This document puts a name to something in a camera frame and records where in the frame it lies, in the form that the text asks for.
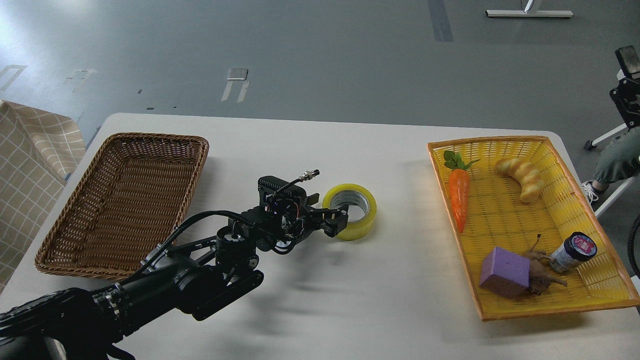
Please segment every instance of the chair wheel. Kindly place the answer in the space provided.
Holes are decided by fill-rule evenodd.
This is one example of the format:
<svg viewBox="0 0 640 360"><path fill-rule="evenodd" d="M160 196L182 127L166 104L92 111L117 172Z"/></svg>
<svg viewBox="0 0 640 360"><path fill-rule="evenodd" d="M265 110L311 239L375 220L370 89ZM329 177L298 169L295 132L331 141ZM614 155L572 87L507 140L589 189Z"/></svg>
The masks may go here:
<svg viewBox="0 0 640 360"><path fill-rule="evenodd" d="M597 146L597 145L593 145L593 142L592 142L591 140L587 140L587 142L586 142L586 143L584 143L584 146L583 146L583 147L584 147L585 149L587 149L587 150L591 151L591 150L595 149L595 148L596 148L596 146Z"/></svg>

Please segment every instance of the checkered cloth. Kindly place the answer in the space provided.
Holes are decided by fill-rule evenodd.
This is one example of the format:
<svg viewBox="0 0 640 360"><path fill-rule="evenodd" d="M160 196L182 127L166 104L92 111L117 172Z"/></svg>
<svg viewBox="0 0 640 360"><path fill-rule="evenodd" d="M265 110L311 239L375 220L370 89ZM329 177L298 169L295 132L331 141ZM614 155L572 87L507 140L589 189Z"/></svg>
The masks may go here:
<svg viewBox="0 0 640 360"><path fill-rule="evenodd" d="M83 155L72 119L0 102L0 292Z"/></svg>

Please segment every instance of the toy bread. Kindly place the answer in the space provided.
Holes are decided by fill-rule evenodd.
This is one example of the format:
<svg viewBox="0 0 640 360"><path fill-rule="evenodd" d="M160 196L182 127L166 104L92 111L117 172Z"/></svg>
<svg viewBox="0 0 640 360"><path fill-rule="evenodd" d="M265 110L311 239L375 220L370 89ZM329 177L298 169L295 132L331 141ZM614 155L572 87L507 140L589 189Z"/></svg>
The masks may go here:
<svg viewBox="0 0 640 360"><path fill-rule="evenodd" d="M542 176L536 166L522 159L500 159L495 164L495 171L498 174L509 175L520 183L522 202L534 202L544 187Z"/></svg>

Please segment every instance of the toy carrot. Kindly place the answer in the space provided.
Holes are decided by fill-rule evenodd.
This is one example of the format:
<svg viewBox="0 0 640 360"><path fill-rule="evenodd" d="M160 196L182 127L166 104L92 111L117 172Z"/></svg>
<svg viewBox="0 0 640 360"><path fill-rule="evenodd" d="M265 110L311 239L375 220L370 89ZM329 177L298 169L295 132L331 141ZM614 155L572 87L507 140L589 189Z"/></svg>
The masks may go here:
<svg viewBox="0 0 640 360"><path fill-rule="evenodd" d="M449 193L451 194L451 208L453 209L453 218L458 225L458 231L462 233L467 222L467 202L469 198L469 174L467 169L471 164L478 160L465 164L459 152L445 151L444 166L452 169L449 175Z"/></svg>

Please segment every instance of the cable connector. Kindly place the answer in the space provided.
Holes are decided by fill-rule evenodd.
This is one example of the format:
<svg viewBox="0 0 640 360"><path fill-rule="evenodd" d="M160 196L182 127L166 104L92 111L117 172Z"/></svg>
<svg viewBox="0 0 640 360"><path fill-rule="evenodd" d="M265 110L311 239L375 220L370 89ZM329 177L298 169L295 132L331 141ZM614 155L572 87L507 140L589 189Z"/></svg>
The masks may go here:
<svg viewBox="0 0 640 360"><path fill-rule="evenodd" d="M313 179L314 177L316 177L318 175L320 175L320 170L318 170L318 169L308 170L308 171L305 171L305 173L302 176L300 176L298 179L300 181L307 181L307 180Z"/></svg>

